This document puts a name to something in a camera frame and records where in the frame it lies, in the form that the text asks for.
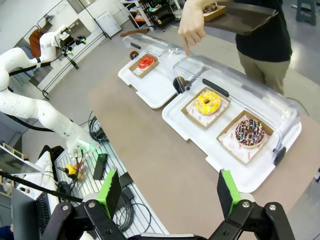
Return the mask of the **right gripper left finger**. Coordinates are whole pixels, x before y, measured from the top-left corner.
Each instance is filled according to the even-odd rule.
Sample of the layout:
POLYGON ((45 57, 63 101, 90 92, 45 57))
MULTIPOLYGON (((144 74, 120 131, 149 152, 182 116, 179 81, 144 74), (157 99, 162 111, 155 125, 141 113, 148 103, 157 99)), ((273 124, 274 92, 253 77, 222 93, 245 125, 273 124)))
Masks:
POLYGON ((117 170, 108 172, 96 197, 73 206, 59 203, 42 234, 43 240, 79 240, 84 232, 93 231, 99 240, 124 240, 113 217, 122 194, 117 170))

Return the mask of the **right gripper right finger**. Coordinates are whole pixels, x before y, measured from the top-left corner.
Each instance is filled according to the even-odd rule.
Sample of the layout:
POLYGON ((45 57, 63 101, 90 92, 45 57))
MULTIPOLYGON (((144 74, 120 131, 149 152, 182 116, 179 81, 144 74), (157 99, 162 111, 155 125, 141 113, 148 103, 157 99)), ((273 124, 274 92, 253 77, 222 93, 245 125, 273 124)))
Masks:
POLYGON ((224 221, 210 240, 237 240, 244 232, 253 233, 257 240, 295 239, 283 206, 278 202, 260 206, 243 198, 229 170, 219 171, 216 190, 224 221))

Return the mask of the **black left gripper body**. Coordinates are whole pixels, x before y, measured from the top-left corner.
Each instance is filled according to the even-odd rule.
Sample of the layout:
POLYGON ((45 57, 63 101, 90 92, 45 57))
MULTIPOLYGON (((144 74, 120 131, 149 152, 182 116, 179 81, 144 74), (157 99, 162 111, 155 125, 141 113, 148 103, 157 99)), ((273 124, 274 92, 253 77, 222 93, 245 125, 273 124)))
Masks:
POLYGON ((67 37, 60 40, 60 49, 62 52, 72 51, 72 45, 75 43, 75 40, 72 37, 67 37))

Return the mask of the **person's right hand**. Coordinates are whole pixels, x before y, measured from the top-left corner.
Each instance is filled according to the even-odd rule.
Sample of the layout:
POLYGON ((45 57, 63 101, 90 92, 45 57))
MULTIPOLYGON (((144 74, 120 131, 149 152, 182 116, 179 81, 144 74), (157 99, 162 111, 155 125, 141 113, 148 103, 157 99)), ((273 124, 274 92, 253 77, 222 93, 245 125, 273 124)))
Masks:
POLYGON ((191 55, 190 46, 195 46, 200 43, 206 36, 204 22, 201 7, 196 5, 184 5, 178 34, 182 39, 182 46, 187 56, 191 55))

